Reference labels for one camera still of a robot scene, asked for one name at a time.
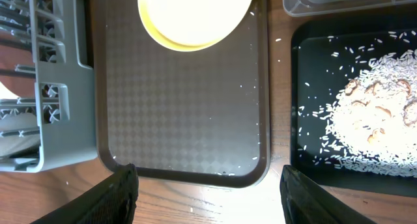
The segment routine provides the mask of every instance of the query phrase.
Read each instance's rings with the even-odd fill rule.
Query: brown tabletop
[[[244,189],[209,188],[139,178],[134,223],[284,222],[279,183],[282,166],[289,163],[290,41],[293,31],[312,18],[288,16],[282,0],[270,0],[269,3],[272,158],[267,176],[257,186]],[[30,223],[109,175],[99,159],[38,174],[0,173],[0,223]],[[325,189],[377,223],[417,223],[417,199]]]

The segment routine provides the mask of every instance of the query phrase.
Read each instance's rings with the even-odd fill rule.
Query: gray dish rack
[[[34,98],[0,100],[0,118],[33,113],[37,119],[36,128],[2,131],[0,138],[40,137],[39,145],[0,157],[0,171],[36,173],[96,158],[84,1],[0,0],[0,30],[16,39],[0,39],[0,45],[30,51],[35,64],[0,75],[36,79]]]

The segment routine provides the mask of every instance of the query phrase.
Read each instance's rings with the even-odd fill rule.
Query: baking tray
[[[221,42],[194,52],[156,43],[137,0],[94,3],[104,165],[133,163],[139,176],[230,188],[258,183],[270,163],[266,0],[253,0]]]
[[[324,160],[338,153],[331,150],[330,153],[320,154],[323,141],[319,138],[325,135],[326,121],[313,117],[311,112],[318,111],[320,105],[325,108],[326,103],[332,104],[336,100],[338,90],[344,89],[349,78],[358,76],[360,69],[370,70],[367,63],[355,63],[357,55],[362,56],[360,60],[368,61],[374,57],[379,59],[391,52],[402,55],[408,49],[416,49],[417,36],[412,35],[412,30],[417,31],[415,13],[311,21],[295,31],[291,41],[291,165],[318,184],[417,197],[415,178],[361,173],[345,168],[335,169],[333,163],[336,160],[333,158],[329,159],[331,165],[323,162],[315,165],[312,162],[315,156],[317,160]],[[394,40],[389,36],[389,31],[397,31],[397,35],[408,32],[407,39],[410,43]],[[328,38],[330,35],[334,36],[331,42]],[[377,42],[376,38],[381,39],[383,44]],[[360,46],[370,48],[370,44],[374,45],[375,50],[358,50]],[[354,54],[345,50],[345,46],[354,48]],[[339,57],[331,56],[334,51],[340,53]],[[301,115],[298,114],[300,106],[305,106]],[[330,144],[334,138],[332,135],[329,135],[329,138]],[[298,149],[304,148],[304,145],[307,145],[306,150],[299,151]]]

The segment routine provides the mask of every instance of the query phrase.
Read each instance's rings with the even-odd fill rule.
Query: rice
[[[348,96],[345,89],[340,90],[336,101],[326,104],[330,116],[326,118],[326,136],[321,137],[324,143],[319,152],[334,152],[330,158],[335,161],[325,163],[333,163],[335,169],[417,177],[417,123],[404,123],[405,107],[417,101],[416,53],[408,50],[398,59],[393,58],[396,53],[370,59],[371,70],[361,70],[354,78],[359,83],[355,92]],[[410,95],[399,80],[408,82]],[[381,88],[376,96],[366,94],[376,82]],[[377,109],[388,109],[389,115]],[[374,144],[375,130],[381,129],[383,140]],[[330,145],[327,135],[336,138]]]

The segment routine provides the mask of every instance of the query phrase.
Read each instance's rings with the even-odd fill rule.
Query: pile of rice
[[[337,102],[326,105],[326,135],[337,140],[322,146],[343,151],[332,156],[335,168],[417,176],[417,50],[394,55],[370,60],[371,70],[361,70]]]

